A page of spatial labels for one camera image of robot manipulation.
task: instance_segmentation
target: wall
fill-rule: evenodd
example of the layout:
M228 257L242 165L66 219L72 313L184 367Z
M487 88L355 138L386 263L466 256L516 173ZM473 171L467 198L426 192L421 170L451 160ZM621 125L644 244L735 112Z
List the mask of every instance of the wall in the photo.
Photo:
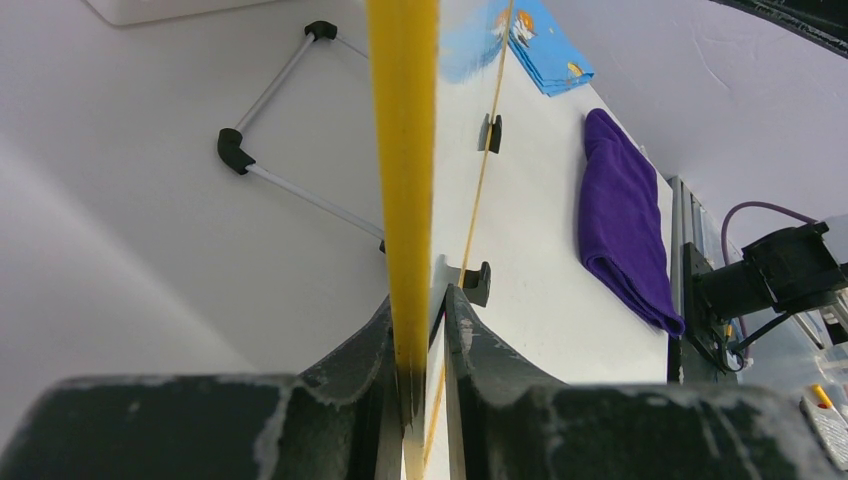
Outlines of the wall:
M81 0L4 2L0 444L60 378L297 372L371 317L387 293L379 242L214 151L325 16L365 44L345 2L122 29ZM313 50L245 146L379 224L368 65Z
M848 60L707 0L547 5L654 164L719 221L746 200L817 218L848 210ZM731 237L746 244L790 224L741 213Z

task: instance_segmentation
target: blue cloth with orange print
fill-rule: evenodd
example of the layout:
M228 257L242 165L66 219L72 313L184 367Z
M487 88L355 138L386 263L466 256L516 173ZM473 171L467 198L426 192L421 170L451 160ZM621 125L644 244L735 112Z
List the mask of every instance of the blue cloth with orange print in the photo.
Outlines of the blue cloth with orange print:
M539 90L550 97L589 83L595 75L539 0L515 0L509 46Z

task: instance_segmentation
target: blue cloth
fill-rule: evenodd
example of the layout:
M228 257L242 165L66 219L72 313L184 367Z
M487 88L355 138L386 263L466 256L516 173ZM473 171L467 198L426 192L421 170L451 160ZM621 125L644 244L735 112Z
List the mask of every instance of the blue cloth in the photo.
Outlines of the blue cloth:
M657 206L657 172L609 114L592 110L577 239L583 266L651 325L679 338Z
M539 0L515 0L509 46L542 93L558 95L595 75Z

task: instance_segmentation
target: white container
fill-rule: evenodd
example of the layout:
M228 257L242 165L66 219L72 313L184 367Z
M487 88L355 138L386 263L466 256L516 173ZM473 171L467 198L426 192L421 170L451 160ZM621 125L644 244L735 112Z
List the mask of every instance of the white container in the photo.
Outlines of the white container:
M272 0L87 0L112 25L152 22L164 18L243 7Z

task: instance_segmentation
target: table surface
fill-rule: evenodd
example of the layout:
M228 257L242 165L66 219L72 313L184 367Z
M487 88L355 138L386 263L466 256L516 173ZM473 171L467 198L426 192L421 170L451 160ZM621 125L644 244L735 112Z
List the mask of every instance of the table surface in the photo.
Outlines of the table surface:
M0 283L0 383L16 390L4 387L0 443L59 378L299 371L370 318L387 291L373 239L214 155L217 130L238 121L301 41L293 32L317 18L365 44L356 2L122 29L82 1L4 8L0 255L11 270ZM342 47L312 50L246 145L269 170L379 224L368 67ZM471 265L493 269L480 317L566 382L664 382L666 335L577 253L583 118L603 101L591 87L542 95L511 53L502 92L501 153L471 252ZM668 249L671 189L657 182ZM433 478L446 478L445 439Z

